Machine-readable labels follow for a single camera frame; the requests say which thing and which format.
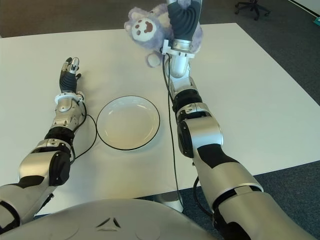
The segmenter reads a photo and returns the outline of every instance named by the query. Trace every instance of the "purple teddy bear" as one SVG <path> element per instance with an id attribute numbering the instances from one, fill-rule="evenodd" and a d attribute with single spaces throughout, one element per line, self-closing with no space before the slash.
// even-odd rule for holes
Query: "purple teddy bear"
<path id="1" fill-rule="evenodd" d="M 178 0 L 178 3 L 186 9 L 191 4 L 191 0 Z M 160 4 L 149 12 L 135 7 L 130 10 L 128 17 L 129 21 L 124 24 L 124 29 L 135 43 L 153 50 L 146 56 L 148 66 L 152 68 L 159 66 L 162 59 L 160 49 L 164 40 L 174 38 L 167 4 Z M 200 50 L 202 38 L 203 31 L 198 23 L 192 38 L 192 53 L 197 53 Z"/>

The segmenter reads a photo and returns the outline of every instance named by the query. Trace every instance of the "floor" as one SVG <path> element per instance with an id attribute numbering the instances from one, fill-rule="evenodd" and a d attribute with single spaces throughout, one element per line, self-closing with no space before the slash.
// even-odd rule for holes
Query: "floor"
<path id="1" fill-rule="evenodd" d="M 131 8 L 151 10 L 164 0 L 0 0 L 0 35 L 3 38 L 121 29 Z M 320 27 L 315 17 L 287 0 L 261 0 L 272 12 L 254 21 L 249 10 L 234 14 L 236 0 L 203 0 L 201 24 L 237 23 L 267 51 L 320 105 Z M 320 161 L 255 176 L 284 211 L 320 239 Z M 204 196 L 198 188 L 200 201 Z M 214 236 L 208 217 L 181 191 L 184 213 Z"/>

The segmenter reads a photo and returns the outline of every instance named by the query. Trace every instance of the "robotic hand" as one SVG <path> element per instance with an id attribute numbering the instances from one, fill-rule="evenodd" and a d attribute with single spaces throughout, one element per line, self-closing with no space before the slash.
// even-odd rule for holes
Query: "robotic hand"
<path id="1" fill-rule="evenodd" d="M 185 10 L 174 0 L 167 3 L 174 40 L 172 47 L 164 41 L 162 54 L 170 56 L 165 72 L 179 148 L 193 159 L 215 228 L 226 240 L 314 239 L 283 212 L 244 166 L 223 152 L 220 126 L 190 77 L 189 59 L 194 54 L 189 50 L 201 0 L 192 0 Z"/>
<path id="2" fill-rule="evenodd" d="M 78 58 L 68 58 L 60 74 L 61 93 L 55 97 L 55 118 L 44 137 L 19 167 L 19 182 L 0 187 L 0 234 L 33 220 L 69 178 L 75 132 L 85 116 L 84 95 L 76 93 Z"/>

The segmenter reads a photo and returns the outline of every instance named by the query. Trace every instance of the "silver arm segment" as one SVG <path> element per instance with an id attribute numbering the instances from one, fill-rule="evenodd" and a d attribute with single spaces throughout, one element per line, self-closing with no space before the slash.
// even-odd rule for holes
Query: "silver arm segment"
<path id="1" fill-rule="evenodd" d="M 78 65 L 78 58 L 63 64 L 60 84 L 64 91 L 55 98 L 55 118 L 44 140 L 21 162 L 19 182 L 0 187 L 0 234 L 33 220 L 56 187 L 69 178 L 73 139 L 85 114 L 84 95 L 67 91 L 73 81 L 77 86 Z"/>

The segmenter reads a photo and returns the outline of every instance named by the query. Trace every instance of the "robot finger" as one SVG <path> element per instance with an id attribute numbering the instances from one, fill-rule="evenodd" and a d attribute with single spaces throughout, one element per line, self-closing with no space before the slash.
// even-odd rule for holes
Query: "robot finger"
<path id="1" fill-rule="evenodd" d="M 68 72 L 71 74 L 76 74 L 77 70 L 79 69 L 79 58 L 74 57 L 68 66 Z"/>

